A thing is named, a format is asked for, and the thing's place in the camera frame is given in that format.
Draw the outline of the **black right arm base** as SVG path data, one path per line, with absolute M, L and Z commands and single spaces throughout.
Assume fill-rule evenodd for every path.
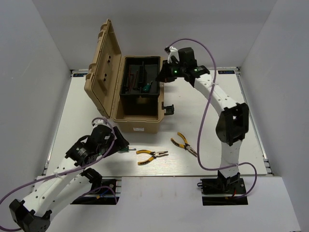
M 197 187 L 202 193 L 203 206 L 248 205 L 246 196 L 240 198 L 246 193 L 243 178 L 227 188 L 222 187 L 217 178 L 203 178 L 197 183 Z

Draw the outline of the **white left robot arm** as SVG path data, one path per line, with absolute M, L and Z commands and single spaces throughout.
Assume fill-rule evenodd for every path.
M 13 221 L 24 232 L 44 232 L 54 217 L 79 197 L 113 188 L 91 165 L 128 146 L 119 129 L 104 123 L 93 123 L 90 135 L 77 140 L 66 152 L 52 175 L 21 200 L 15 199 L 9 209 Z

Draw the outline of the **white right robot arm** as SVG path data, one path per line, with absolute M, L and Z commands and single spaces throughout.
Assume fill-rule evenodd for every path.
M 125 132 L 157 133 L 165 115 L 174 113 L 164 106 L 163 84 L 183 78 L 207 99 L 218 114 L 215 128 L 222 144 L 217 188 L 228 193 L 240 181 L 239 151 L 249 130 L 249 108 L 230 98 L 210 71 L 198 65 L 192 48 L 166 48 L 168 59 L 123 57 L 118 64 L 114 120 Z

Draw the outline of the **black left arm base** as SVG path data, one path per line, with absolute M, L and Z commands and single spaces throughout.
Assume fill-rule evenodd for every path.
M 91 192 L 74 200 L 72 205 L 117 205 L 121 194 L 122 178 L 102 178 L 93 184 Z

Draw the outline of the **tan plastic toolbox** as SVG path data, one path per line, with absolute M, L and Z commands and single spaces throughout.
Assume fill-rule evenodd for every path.
M 158 133 L 165 116 L 174 114 L 174 105 L 164 104 L 164 83 L 158 98 L 120 96 L 125 57 L 118 44 L 111 20 L 100 27 L 84 90 L 99 113 L 113 120 L 122 132 Z

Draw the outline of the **yellow pliers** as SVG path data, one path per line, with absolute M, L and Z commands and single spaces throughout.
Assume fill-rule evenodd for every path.
M 173 138 L 171 138 L 170 141 L 171 141 L 175 146 L 177 146 L 177 147 L 179 147 L 179 148 L 182 148 L 182 149 L 188 151 L 188 152 L 189 152 L 190 154 L 192 154 L 193 156 L 197 157 L 197 152 L 190 146 L 190 144 L 188 143 L 188 141 L 187 141 L 187 139 L 185 138 L 185 136 L 184 136 L 182 133 L 180 133 L 180 132 L 177 132 L 177 135 L 178 135 L 179 137 L 182 138 L 183 144 L 176 142 Z
M 158 157 L 163 157 L 163 156 L 169 155 L 168 151 L 150 151 L 150 150 L 145 150 L 145 149 L 136 151 L 136 154 L 148 154 L 148 155 L 150 155 L 150 157 L 147 160 L 137 162 L 137 164 L 139 166 L 146 165 L 146 164 L 152 162 L 153 160 L 157 159 Z

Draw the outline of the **green stubby screwdriver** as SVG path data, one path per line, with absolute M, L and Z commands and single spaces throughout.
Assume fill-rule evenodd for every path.
M 152 82 L 147 83 L 147 84 L 142 88 L 143 93 L 149 93 L 149 92 L 150 92 L 150 89 L 151 89 L 151 86 L 152 86 Z
M 132 148 L 132 147 L 125 147 L 123 149 L 119 150 L 119 153 L 124 153 L 124 152 L 129 152 L 129 151 L 136 151 L 136 148 Z

